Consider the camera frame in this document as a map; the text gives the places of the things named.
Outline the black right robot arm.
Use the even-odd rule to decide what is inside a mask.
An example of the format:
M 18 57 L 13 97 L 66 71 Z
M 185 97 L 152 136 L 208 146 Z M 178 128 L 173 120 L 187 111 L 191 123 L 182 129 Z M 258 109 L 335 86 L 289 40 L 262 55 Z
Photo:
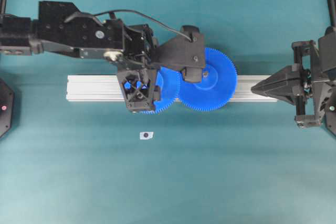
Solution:
M 294 63 L 251 88 L 253 94 L 294 105 L 300 128 L 325 125 L 335 134 L 335 27 L 317 42 L 292 43 Z

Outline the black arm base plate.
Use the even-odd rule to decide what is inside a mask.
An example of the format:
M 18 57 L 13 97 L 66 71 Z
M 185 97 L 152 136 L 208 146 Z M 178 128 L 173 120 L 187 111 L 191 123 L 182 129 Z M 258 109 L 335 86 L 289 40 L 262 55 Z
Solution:
M 1 79 L 1 137 L 3 137 L 11 128 L 14 97 L 14 91 L 5 83 L 3 79 Z

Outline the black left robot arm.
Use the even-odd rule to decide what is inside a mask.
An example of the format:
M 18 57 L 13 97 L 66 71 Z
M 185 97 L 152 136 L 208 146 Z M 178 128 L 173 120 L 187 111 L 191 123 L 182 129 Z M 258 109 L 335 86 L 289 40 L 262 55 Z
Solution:
M 204 35 L 185 25 L 159 44 L 147 24 L 126 25 L 115 11 L 100 21 L 72 2 L 39 3 L 37 19 L 1 14 L 1 52 L 32 55 L 43 52 L 82 59 L 104 59 L 117 68 L 125 104 L 131 112 L 154 111 L 161 98 L 156 84 L 161 68 L 197 83 L 206 66 Z

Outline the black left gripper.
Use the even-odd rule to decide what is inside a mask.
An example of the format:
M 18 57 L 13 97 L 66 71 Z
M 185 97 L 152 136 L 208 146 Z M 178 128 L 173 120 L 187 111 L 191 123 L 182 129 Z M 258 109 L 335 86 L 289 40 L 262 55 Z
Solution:
M 158 70 L 146 69 L 152 61 L 152 49 L 158 45 L 153 30 L 148 24 L 127 26 L 120 19 L 113 20 L 116 27 L 108 42 L 113 43 L 103 57 L 117 68 L 144 68 L 118 71 L 117 79 L 127 109 L 132 113 L 156 110 L 155 101 L 160 101 L 160 87 L 156 85 Z M 201 82 L 202 68 L 185 67 L 181 70 L 185 82 Z

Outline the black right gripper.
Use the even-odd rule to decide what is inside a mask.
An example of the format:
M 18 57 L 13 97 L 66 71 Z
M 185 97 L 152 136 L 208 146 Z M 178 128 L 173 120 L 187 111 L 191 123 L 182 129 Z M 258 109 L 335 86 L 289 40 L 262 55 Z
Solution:
M 321 97 L 324 80 L 319 52 L 313 40 L 292 43 L 294 63 L 272 74 L 251 88 L 252 93 L 271 97 L 296 106 L 295 122 L 299 128 L 320 126 L 324 116 Z M 299 87 L 279 87 L 299 81 Z M 306 104 L 313 100 L 313 115 L 306 114 Z

